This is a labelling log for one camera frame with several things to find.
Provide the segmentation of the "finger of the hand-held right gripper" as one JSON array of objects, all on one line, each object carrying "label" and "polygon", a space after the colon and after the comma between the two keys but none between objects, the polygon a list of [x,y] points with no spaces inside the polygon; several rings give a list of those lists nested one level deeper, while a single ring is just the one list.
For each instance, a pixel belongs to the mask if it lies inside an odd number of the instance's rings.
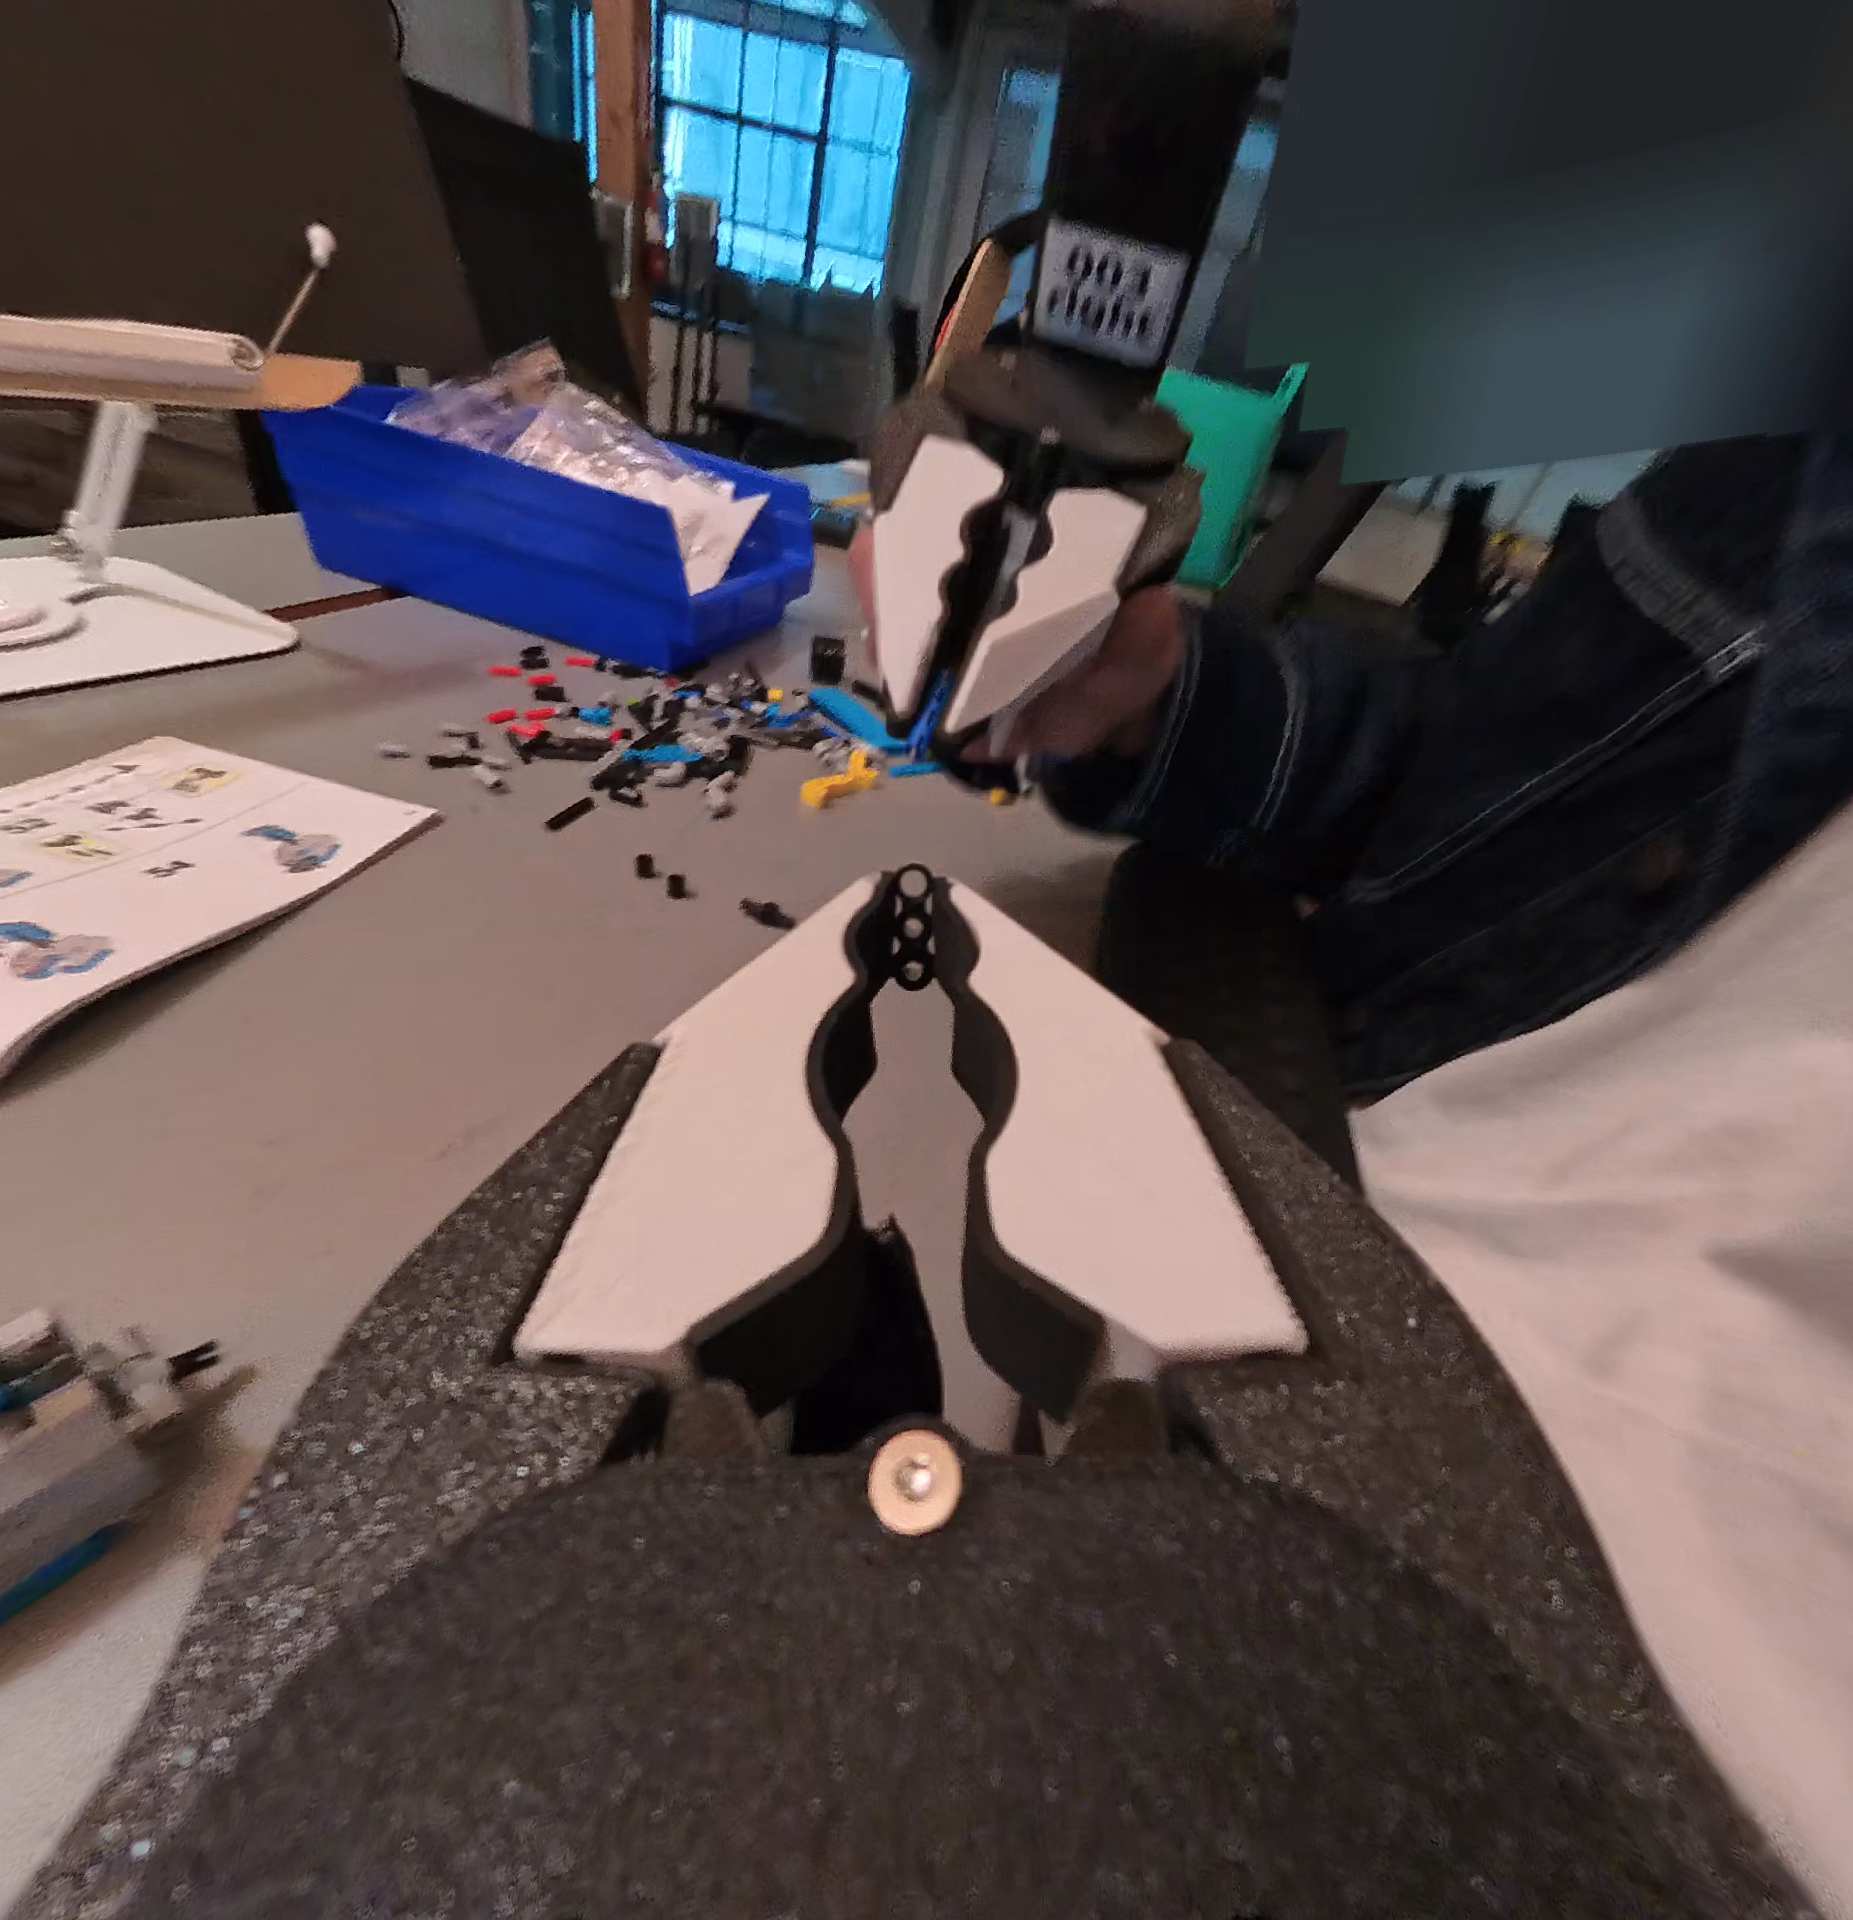
[{"label": "finger of the hand-held right gripper", "polygon": [[976,633],[940,713],[940,743],[954,749],[975,733],[999,743],[1008,722],[1109,641],[1148,504],[1127,495],[1053,495],[1045,529],[1053,546],[1017,564],[976,608]]},{"label": "finger of the hand-held right gripper", "polygon": [[922,433],[876,513],[876,662],[897,722],[919,722],[940,675],[964,668],[985,593],[1008,574],[1008,470],[960,433]]}]

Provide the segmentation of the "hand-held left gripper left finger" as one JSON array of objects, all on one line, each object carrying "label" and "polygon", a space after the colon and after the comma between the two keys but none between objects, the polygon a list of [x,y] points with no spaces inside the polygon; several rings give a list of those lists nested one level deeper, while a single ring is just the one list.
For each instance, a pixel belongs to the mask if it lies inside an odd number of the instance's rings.
[{"label": "hand-held left gripper left finger", "polygon": [[655,1036],[519,1310],[519,1361],[729,1376],[777,1413],[842,1355],[863,1300],[842,1105],[876,1072],[881,908],[886,877],[849,877]]}]

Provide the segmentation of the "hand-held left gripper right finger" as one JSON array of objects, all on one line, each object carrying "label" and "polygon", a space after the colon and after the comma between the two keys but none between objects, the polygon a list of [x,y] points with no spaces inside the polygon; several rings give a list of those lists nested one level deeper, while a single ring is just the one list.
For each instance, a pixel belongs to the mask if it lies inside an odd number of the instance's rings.
[{"label": "hand-held left gripper right finger", "polygon": [[964,1160],[964,1338],[1045,1419],[1109,1376],[1306,1355],[1311,1331],[1246,1221],[1166,1036],[964,877],[940,877]]}]

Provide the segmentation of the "black connector brick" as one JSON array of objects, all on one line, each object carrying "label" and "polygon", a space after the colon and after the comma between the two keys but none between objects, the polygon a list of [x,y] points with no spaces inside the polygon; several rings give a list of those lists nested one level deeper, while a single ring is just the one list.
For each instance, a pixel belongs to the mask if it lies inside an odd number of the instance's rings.
[{"label": "black connector brick", "polygon": [[932,862],[886,874],[876,956],[881,956],[881,977],[901,994],[940,981],[940,874]]}]

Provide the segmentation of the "grey desk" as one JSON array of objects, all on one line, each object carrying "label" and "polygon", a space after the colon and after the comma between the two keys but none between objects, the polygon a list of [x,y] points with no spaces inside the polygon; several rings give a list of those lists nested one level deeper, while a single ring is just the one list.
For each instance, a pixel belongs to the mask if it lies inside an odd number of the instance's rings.
[{"label": "grey desk", "polygon": [[[132,736],[194,736],[435,806],[435,833],[305,914],[126,981],[0,1085],[0,1322],[149,1331],[257,1361],[209,1454],[72,1591],[0,1633],[0,1915],[108,1779],[194,1578],[297,1390],[372,1284],[624,1043],[771,952],[737,900],[809,914],[932,862],[1092,963],[1111,847],[954,780],[803,806],[771,749],[737,806],[598,806],[578,769],[486,793],[372,736],[486,713],[519,641],[435,608],[336,598],[284,662],[0,704],[0,785]],[[634,851],[696,900],[634,877]]]}]

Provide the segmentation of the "person's right hand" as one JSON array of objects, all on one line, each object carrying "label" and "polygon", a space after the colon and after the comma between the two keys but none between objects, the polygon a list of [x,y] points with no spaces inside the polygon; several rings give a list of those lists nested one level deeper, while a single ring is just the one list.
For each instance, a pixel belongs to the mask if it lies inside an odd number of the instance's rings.
[{"label": "person's right hand", "polygon": [[1017,713],[999,743],[1017,785],[1127,793],[1158,756],[1183,675],[1183,619],[1178,586],[1117,598],[1109,641]]}]

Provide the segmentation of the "white plastic bag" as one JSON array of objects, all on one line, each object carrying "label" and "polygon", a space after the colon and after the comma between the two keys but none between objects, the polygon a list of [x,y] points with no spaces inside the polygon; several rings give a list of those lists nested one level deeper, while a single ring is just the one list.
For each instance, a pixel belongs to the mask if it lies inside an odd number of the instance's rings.
[{"label": "white plastic bag", "polygon": [[735,487],[696,487],[696,479],[667,487],[667,529],[673,529],[691,598],[729,586],[761,504],[771,504],[771,495],[735,495]]}]

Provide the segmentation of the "black studded mat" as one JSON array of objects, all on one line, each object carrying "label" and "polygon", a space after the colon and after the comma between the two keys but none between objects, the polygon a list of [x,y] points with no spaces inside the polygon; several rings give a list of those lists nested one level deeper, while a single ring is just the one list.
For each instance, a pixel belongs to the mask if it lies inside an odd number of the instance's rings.
[{"label": "black studded mat", "polygon": [[1092,970],[1166,1043],[1195,1043],[1346,1190],[1359,1190],[1340,1043],[1294,900],[1195,856],[1127,847],[1109,874]]}]

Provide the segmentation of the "pile of loose toy bricks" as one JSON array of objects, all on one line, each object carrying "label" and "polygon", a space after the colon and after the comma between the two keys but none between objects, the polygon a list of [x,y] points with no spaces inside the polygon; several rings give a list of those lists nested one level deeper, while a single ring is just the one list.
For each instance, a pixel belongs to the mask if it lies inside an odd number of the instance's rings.
[{"label": "pile of loose toy bricks", "polygon": [[941,775],[919,722],[886,722],[857,641],[842,641],[842,681],[809,681],[809,641],[714,668],[634,668],[598,644],[527,641],[480,668],[480,695],[474,714],[372,736],[372,756],[468,775],[486,793],[519,785],[527,769],[578,769],[587,799],[617,806],[696,785],[714,820],[735,814],[771,749],[803,756],[803,806]]}]

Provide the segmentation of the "clear plastic bag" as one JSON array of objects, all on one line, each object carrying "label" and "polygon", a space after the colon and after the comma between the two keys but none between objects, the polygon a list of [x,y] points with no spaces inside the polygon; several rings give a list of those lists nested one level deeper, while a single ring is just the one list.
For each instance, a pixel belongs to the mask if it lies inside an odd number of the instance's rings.
[{"label": "clear plastic bag", "polygon": [[505,350],[480,377],[435,377],[397,403],[389,423],[407,433],[496,451],[527,470],[624,495],[648,504],[703,513],[737,498],[735,479],[682,461],[617,403],[578,388],[553,346]]}]

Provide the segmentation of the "blue storage bin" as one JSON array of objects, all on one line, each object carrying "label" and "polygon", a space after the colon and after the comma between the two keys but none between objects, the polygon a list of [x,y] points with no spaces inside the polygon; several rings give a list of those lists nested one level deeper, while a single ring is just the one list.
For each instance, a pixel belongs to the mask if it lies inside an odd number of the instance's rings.
[{"label": "blue storage bin", "polygon": [[819,574],[803,479],[667,444],[691,470],[761,498],[729,586],[691,593],[665,504],[527,470],[389,423],[407,388],[257,412],[312,554],[538,641],[682,675],[781,627]]}]

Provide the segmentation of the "toy instruction booklet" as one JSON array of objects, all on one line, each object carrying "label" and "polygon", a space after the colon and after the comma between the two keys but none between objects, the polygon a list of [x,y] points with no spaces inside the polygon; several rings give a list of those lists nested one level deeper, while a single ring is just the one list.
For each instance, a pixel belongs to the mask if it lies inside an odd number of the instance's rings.
[{"label": "toy instruction booklet", "polygon": [[0,785],[0,1075],[79,1007],[255,937],[435,806],[141,736]]}]

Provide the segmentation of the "blue yellow brick assembly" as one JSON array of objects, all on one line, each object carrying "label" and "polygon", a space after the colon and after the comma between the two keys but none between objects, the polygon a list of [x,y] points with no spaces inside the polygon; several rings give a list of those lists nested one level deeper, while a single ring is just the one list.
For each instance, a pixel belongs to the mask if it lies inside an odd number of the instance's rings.
[{"label": "blue yellow brick assembly", "polygon": [[99,1567],[205,1454],[255,1355],[0,1322],[0,1621]]}]

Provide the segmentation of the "white laptop stand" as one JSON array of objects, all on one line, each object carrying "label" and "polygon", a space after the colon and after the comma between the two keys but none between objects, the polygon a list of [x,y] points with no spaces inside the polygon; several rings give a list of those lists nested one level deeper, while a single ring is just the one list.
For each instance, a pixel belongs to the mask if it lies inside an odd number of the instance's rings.
[{"label": "white laptop stand", "polygon": [[0,403],[93,403],[79,498],[42,554],[0,554],[0,704],[220,662],[267,662],[297,627],[159,564],[113,554],[159,407],[255,412],[257,357],[314,295],[336,235],[305,235],[312,275],[267,346],[185,320],[0,313]]}]

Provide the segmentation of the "black board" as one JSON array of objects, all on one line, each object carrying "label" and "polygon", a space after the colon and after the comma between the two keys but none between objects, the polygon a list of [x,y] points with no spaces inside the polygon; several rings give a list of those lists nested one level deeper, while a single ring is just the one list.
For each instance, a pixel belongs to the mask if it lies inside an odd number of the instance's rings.
[{"label": "black board", "polygon": [[0,0],[0,313],[188,320],[480,374],[480,309],[372,0]]}]

